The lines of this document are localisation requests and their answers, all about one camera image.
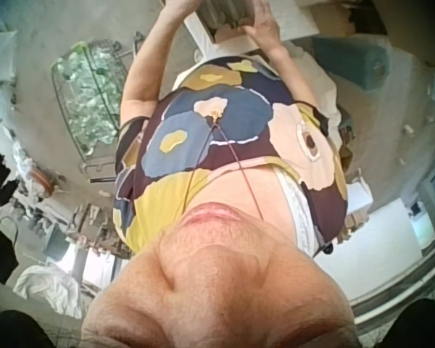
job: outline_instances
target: hand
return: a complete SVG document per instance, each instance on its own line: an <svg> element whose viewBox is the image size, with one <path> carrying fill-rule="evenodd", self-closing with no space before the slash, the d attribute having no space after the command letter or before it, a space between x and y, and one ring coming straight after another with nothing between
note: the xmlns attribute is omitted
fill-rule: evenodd
<svg viewBox="0 0 435 348"><path fill-rule="evenodd" d="M173 16L185 20L200 6L202 0L166 0L165 10Z"/></svg>
<svg viewBox="0 0 435 348"><path fill-rule="evenodd" d="M253 41L267 55L272 50L282 46L281 30L270 11L269 0L252 0L254 8L254 24L247 25L249 20L243 20L241 29L253 39Z"/></svg>

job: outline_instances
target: wire basket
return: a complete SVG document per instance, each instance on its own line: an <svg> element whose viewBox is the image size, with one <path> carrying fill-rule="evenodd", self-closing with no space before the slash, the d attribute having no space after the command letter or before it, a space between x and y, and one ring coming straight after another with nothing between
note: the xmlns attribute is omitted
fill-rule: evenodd
<svg viewBox="0 0 435 348"><path fill-rule="evenodd" d="M84 165L114 161L127 73L110 40L79 42L51 67L59 108Z"/></svg>

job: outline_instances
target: neck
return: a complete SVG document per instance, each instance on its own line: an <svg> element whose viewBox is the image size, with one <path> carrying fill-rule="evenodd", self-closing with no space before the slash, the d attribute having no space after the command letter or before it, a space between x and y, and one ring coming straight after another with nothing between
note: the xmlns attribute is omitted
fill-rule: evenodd
<svg viewBox="0 0 435 348"><path fill-rule="evenodd" d="M240 170L216 178L203 188L188 204L186 212L199 204L218 202L235 207L248 215L262 219L282 231L295 241L294 222L280 187L277 176L271 167L245 169L248 183Z"/></svg>

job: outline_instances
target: woman's left arm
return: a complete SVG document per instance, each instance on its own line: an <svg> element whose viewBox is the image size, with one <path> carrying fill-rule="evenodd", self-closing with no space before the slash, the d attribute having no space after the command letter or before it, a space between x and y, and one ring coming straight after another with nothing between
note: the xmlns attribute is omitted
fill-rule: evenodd
<svg viewBox="0 0 435 348"><path fill-rule="evenodd" d="M162 76L175 32L200 0L168 0L130 67L120 107L120 123L150 117L160 96Z"/></svg>

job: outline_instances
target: pipe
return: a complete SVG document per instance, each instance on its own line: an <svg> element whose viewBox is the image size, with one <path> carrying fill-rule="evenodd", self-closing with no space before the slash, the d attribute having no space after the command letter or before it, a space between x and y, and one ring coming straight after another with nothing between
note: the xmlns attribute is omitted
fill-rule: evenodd
<svg viewBox="0 0 435 348"><path fill-rule="evenodd" d="M115 176L108 176L106 178L92 178L89 183L114 183L116 181Z"/></svg>
<svg viewBox="0 0 435 348"><path fill-rule="evenodd" d="M409 296L414 294L417 290L422 288L428 281L430 281L435 276L435 267L428 272L422 279L420 279L417 283L413 284L408 290L402 292L392 300L388 301L387 303L381 305L380 307L377 307L374 310L371 310L370 312L367 312L363 315L360 315L359 317L355 318L355 324L360 325L384 312L387 310L390 310L394 306L398 305L400 302L403 302L405 299L407 299Z"/></svg>
<svg viewBox="0 0 435 348"><path fill-rule="evenodd" d="M0 224L1 224L1 222L2 222L3 220L5 220L5 219L11 220L11 222L12 222L13 225L14 225L14 227L16 228L16 232L14 233L14 241L13 241L13 249L14 249L15 246L16 246L17 235L19 234L20 229L17 227L17 223L16 223L15 219L13 219L13 218L12 218L11 216L9 216L9 215L6 215L6 216L2 217L2 218L0 219Z"/></svg>

